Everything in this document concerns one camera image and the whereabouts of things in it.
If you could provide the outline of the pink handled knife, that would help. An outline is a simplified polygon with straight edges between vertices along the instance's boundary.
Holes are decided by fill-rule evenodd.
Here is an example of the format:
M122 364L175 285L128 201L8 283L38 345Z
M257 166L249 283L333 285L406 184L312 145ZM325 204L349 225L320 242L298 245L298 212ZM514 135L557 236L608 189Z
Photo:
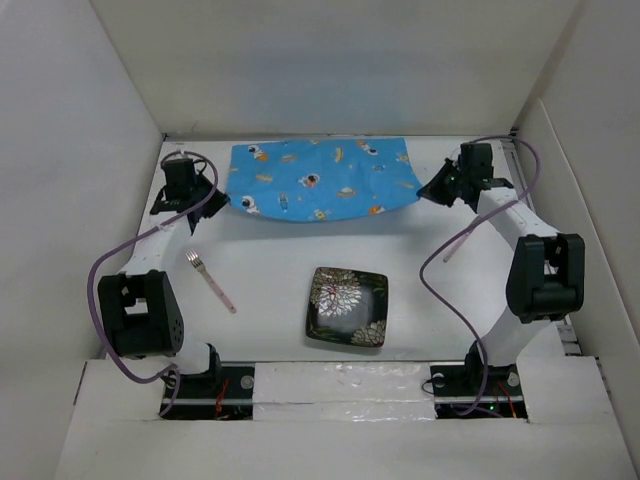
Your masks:
M444 253L443 262L449 262L453 256L457 253L457 251L463 246L469 236L472 234L472 231L461 235Z

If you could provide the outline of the blue space print cloth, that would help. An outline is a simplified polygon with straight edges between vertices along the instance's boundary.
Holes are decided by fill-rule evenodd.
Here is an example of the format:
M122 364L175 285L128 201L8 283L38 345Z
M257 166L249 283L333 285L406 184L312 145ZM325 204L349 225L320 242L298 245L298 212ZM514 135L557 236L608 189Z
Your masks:
M226 193L249 215L308 223L404 208L420 187L402 138L286 140L233 146Z

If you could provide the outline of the black floral square plate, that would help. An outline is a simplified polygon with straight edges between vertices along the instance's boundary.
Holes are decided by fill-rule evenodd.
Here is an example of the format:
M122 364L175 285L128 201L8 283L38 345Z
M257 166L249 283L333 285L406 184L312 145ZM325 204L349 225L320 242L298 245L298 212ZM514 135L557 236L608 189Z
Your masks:
M388 305L387 276L318 267L308 297L305 334L331 344L380 348L386 340Z

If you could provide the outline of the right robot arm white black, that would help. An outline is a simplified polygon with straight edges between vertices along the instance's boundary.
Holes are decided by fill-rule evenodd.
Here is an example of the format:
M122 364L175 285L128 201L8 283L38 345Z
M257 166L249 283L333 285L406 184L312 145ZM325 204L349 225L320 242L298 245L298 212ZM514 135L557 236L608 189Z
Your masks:
M493 168L488 137L465 142L458 156L442 168L417 195L438 205L462 201L474 221L446 241L457 243L484 223L490 224L513 252L506 281L506 307L485 335L475 335L462 369L462 381L473 393L494 387L522 350L551 321L580 310L584 303L585 242L562 233L527 206Z

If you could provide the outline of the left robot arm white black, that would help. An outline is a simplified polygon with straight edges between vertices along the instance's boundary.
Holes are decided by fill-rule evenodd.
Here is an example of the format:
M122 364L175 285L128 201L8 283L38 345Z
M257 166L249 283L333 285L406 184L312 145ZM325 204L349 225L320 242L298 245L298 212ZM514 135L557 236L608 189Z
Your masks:
M119 253L114 248L95 262L87 280L91 319L107 354L131 380L126 360L162 357L162 375L188 376L201 396L222 387L222 371L212 345L188 337L169 272L183 254L198 223L215 215L228 201L218 187L218 172L205 156L174 151L160 162L165 184L152 202L151 226L124 243L133 253L122 269L98 276L102 262Z

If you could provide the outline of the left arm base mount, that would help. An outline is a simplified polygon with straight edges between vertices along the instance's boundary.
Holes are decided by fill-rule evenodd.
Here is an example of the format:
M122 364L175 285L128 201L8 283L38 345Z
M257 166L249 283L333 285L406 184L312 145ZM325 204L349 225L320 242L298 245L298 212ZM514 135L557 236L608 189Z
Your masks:
M253 419L254 363L223 363L221 372L209 377L182 378L177 398L170 402L172 390L165 388L161 416L175 421L247 421Z

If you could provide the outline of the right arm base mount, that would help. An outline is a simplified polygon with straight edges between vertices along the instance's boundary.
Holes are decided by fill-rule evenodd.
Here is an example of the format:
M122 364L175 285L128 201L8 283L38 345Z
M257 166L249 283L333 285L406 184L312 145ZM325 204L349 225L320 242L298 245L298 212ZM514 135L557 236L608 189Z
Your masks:
M435 363L421 382L422 391L434 400L436 418L527 419L528 413L517 367L490 368L472 373L460 362Z

